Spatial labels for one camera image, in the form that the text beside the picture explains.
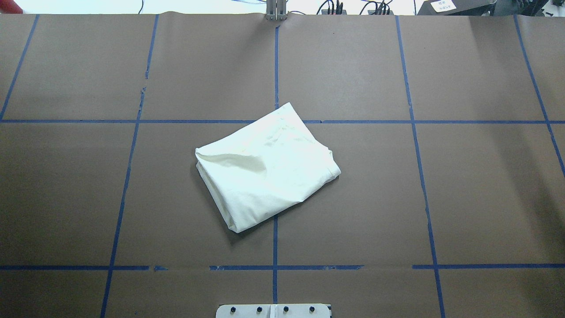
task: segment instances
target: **cloth fold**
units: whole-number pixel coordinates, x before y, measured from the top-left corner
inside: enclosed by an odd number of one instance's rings
[[[200,176],[236,233],[303,202],[341,174],[332,151],[290,103],[195,154]]]

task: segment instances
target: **folded cloth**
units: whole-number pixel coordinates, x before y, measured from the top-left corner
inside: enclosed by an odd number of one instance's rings
[[[332,151],[290,103],[209,145],[196,168],[228,228],[236,233],[303,202],[341,174]]]

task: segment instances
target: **white mounting plate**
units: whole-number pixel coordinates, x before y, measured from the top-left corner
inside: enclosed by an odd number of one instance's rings
[[[221,305],[216,318],[331,318],[332,311],[327,304],[246,304]]]

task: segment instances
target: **horizontal blue line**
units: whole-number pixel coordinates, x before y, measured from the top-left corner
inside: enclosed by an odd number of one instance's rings
[[[110,266],[88,265],[4,265],[0,270],[109,270]],[[149,270],[149,266],[113,266],[112,270]]]
[[[3,119],[1,123],[78,123],[78,124],[251,124],[255,120],[239,119]],[[306,124],[412,124],[410,120],[305,120]],[[414,120],[415,124],[547,124],[546,121],[433,121]],[[549,121],[565,124],[565,121]]]
[[[437,269],[565,268],[565,264],[438,264]],[[434,269],[433,265],[412,265],[412,269]]]
[[[210,266],[210,270],[358,270],[363,265],[224,265]]]

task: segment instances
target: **white cloth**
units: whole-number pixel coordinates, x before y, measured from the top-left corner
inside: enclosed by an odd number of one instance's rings
[[[204,147],[196,168],[236,233],[303,202],[341,174],[290,103]]]

